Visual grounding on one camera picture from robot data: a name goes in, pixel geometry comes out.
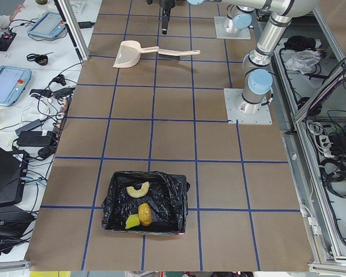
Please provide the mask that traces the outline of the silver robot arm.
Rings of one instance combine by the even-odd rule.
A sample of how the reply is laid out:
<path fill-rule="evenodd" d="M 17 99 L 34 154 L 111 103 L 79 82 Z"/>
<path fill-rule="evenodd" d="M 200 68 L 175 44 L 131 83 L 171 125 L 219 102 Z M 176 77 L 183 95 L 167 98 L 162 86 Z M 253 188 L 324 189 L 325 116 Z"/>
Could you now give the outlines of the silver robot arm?
<path fill-rule="evenodd" d="M 252 22 L 254 8 L 247 6 L 228 5 L 227 18 L 225 19 L 225 30 L 228 33 L 238 33 L 248 28 Z"/>
<path fill-rule="evenodd" d="M 255 9 L 268 10 L 272 14 L 262 31 L 257 46 L 243 61 L 245 86 L 235 105 L 244 114 L 255 114 L 260 110 L 273 78 L 264 69 L 271 62 L 274 50 L 287 26 L 294 17 L 301 17 L 312 11 L 318 1 L 220 1 L 237 8 L 238 15 L 250 15 Z"/>

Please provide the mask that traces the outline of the person's hand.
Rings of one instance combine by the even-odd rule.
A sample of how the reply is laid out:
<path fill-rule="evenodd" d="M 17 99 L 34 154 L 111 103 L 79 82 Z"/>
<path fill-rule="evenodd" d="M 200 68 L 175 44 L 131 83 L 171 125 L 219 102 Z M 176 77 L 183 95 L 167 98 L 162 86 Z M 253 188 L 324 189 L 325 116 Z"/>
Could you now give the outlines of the person's hand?
<path fill-rule="evenodd" d="M 12 17 L 15 18 L 15 16 L 24 8 L 23 4 L 20 4 L 16 7 L 16 9 L 14 10 Z"/>

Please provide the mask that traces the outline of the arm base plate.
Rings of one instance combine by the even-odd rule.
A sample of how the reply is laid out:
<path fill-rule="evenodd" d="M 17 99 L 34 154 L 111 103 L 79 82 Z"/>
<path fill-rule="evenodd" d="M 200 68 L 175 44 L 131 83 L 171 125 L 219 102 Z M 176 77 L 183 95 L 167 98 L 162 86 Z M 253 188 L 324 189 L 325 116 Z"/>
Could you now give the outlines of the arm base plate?
<path fill-rule="evenodd" d="M 264 95 L 262 102 L 250 104 L 242 98 L 243 89 L 224 88 L 225 109 L 229 124 L 271 125 L 272 117 Z"/>
<path fill-rule="evenodd" d="M 235 23 L 228 17 L 214 17 L 216 38 L 232 40 L 250 40 L 249 27 L 237 28 Z"/>

